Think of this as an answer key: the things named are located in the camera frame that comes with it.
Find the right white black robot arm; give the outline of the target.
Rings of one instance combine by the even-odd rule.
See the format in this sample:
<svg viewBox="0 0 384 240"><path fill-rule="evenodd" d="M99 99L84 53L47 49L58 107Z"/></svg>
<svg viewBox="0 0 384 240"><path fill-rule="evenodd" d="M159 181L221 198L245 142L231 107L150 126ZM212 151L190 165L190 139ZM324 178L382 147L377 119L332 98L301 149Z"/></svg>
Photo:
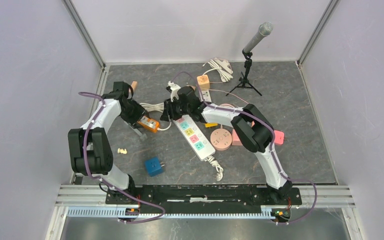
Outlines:
<svg viewBox="0 0 384 240"><path fill-rule="evenodd" d="M217 123L233 128L242 145L257 157L270 188L269 199L275 204L282 204L289 198L293 184L279 161L273 126L255 105L224 107L200 100L191 86L179 87L172 82L166 89L170 98L164 101L161 120L176 121L189 116L195 122Z"/></svg>

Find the orange wooden cube socket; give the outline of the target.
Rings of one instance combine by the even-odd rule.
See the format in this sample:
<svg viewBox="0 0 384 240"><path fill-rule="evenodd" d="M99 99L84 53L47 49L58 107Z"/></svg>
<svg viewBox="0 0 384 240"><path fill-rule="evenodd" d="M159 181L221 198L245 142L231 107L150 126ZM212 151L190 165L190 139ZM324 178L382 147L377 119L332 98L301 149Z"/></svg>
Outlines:
<svg viewBox="0 0 384 240"><path fill-rule="evenodd" d="M197 76L196 80L202 91L210 89L210 80L207 74Z"/></svg>

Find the white long power strip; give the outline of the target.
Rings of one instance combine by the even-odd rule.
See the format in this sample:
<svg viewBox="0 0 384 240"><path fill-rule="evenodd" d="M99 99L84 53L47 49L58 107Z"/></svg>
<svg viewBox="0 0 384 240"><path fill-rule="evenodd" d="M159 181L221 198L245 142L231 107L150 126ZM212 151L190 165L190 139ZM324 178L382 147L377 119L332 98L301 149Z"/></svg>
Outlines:
<svg viewBox="0 0 384 240"><path fill-rule="evenodd" d="M179 119L173 120L173 123L188 142L199 160L204 161L215 154L215 148L189 115L183 115Z"/></svg>

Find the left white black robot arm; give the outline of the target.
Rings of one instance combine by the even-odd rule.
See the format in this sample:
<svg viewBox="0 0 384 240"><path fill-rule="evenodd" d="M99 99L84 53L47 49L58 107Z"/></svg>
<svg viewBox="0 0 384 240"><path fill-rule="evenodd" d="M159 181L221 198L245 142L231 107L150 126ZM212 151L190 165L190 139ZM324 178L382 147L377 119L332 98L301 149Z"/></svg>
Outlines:
<svg viewBox="0 0 384 240"><path fill-rule="evenodd" d="M148 112L133 99L133 87L124 82L113 84L111 92L79 92L80 96L98 100L98 106L92 116L79 128L68 132L68 148L71 168L118 191L118 197L125 204L133 203L137 190L133 178L122 172L114 164L113 151L107 133L116 120L121 118L133 129L139 128L139 121L148 116Z"/></svg>

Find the yellow cube adapter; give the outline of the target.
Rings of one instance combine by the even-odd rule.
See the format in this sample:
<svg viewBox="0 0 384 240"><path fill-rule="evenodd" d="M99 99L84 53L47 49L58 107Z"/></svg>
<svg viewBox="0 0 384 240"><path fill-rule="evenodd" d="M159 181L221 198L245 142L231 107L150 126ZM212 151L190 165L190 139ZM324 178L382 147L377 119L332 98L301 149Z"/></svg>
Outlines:
<svg viewBox="0 0 384 240"><path fill-rule="evenodd" d="M217 123L205 123L204 126L206 128L212 128L212 127L217 127L218 124Z"/></svg>

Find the orange power strip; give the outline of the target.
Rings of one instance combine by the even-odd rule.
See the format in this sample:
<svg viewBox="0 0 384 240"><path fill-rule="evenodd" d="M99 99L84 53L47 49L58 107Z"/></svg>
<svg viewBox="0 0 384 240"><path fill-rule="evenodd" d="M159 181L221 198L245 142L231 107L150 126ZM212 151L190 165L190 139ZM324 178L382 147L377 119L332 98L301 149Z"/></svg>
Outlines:
<svg viewBox="0 0 384 240"><path fill-rule="evenodd" d="M137 123L152 133L156 133L160 127L160 123L157 120L152 119L146 115L144 115L140 120L138 120Z"/></svg>

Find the white green small power strip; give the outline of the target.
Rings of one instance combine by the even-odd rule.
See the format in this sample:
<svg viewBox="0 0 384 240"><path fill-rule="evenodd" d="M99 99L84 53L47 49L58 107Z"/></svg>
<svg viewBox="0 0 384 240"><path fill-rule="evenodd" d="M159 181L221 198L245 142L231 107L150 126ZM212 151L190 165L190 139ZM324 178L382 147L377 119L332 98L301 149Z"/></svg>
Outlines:
<svg viewBox="0 0 384 240"><path fill-rule="evenodd" d="M203 90L202 91L202 99L205 102L212 102L211 96L210 96L210 91L209 90Z"/></svg>

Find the pink round socket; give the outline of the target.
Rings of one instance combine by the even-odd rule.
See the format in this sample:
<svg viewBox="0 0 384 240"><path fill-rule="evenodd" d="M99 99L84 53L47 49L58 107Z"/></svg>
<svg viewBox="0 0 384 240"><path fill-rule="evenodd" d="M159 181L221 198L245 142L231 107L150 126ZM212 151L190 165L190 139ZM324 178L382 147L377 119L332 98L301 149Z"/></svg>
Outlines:
<svg viewBox="0 0 384 240"><path fill-rule="evenodd" d="M218 128L211 133L210 142L217 151L225 151L232 145L233 137L227 129Z"/></svg>

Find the pink red plug adapter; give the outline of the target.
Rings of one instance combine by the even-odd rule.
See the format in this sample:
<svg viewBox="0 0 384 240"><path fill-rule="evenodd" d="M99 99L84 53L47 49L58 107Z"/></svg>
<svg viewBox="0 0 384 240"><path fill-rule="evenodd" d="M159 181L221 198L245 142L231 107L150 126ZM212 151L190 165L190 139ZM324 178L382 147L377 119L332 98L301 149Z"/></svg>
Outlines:
<svg viewBox="0 0 384 240"><path fill-rule="evenodd" d="M274 130L274 144L283 145L285 141L285 133L282 131Z"/></svg>

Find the blue cube adapter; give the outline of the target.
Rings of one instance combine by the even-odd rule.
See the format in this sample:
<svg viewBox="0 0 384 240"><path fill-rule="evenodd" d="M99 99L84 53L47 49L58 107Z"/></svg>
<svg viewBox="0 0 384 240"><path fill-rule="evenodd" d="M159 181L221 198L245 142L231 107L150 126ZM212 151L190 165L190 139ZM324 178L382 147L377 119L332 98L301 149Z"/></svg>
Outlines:
<svg viewBox="0 0 384 240"><path fill-rule="evenodd" d="M164 172L158 157L153 157L144 162L145 169L150 177L155 177Z"/></svg>

